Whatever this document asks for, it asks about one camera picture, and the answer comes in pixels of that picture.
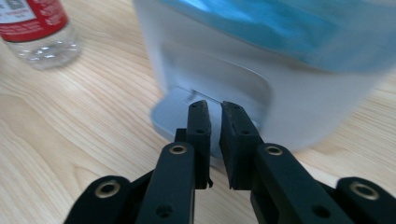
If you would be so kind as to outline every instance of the blue lid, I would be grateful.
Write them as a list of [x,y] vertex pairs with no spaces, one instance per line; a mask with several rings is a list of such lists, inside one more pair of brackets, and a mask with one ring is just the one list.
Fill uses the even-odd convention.
[[396,63],[396,1],[160,0],[255,46],[336,72]]

